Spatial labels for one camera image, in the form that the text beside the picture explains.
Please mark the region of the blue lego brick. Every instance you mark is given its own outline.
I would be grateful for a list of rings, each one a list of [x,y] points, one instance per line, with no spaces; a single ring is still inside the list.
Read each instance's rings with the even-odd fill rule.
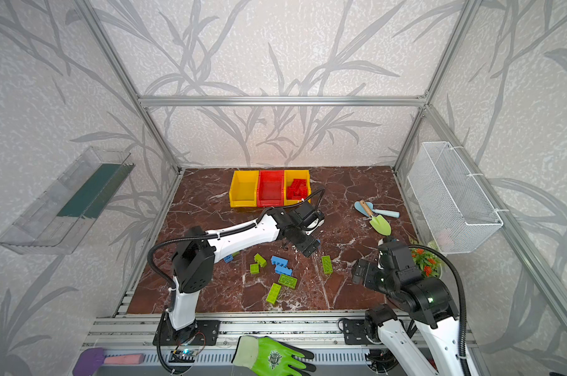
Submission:
[[[276,265],[275,266],[275,272],[277,274],[286,275],[288,277],[292,276],[292,270],[289,269],[289,268],[286,268],[285,266]]]
[[[271,263],[275,266],[283,266],[283,267],[288,266],[288,260],[286,260],[285,258],[280,258],[278,256],[272,256]]]

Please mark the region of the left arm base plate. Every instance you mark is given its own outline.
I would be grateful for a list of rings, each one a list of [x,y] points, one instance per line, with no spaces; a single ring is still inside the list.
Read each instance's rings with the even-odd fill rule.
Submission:
[[[175,330],[169,319],[159,322],[153,344],[160,346],[214,346],[219,335],[220,321],[194,321],[181,330]]]

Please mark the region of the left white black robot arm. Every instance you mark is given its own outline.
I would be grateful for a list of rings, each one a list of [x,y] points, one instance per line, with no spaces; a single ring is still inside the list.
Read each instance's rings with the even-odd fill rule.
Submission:
[[[306,258],[314,254],[321,244],[313,232],[324,224],[319,209],[324,194],[325,189],[320,188],[297,204],[265,208],[248,222],[219,230],[194,227],[182,238],[151,247],[147,265],[167,281],[171,296],[153,344],[182,345],[200,333],[196,319],[200,291],[212,281],[215,264],[225,257],[281,240]]]

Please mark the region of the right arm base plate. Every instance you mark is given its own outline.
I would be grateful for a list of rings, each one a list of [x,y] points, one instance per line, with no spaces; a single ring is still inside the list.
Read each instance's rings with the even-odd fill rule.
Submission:
[[[368,346],[372,341],[368,338],[364,319],[342,318],[338,321],[344,342],[347,346]]]

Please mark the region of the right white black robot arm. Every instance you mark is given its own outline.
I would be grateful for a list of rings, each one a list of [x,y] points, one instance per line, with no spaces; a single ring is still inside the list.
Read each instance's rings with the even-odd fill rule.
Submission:
[[[408,375],[477,375],[467,346],[465,290],[452,267],[458,294],[437,277],[424,277],[412,257],[413,244],[380,241],[375,262],[357,260],[352,282],[391,302],[365,313],[357,337],[384,346],[386,360]]]

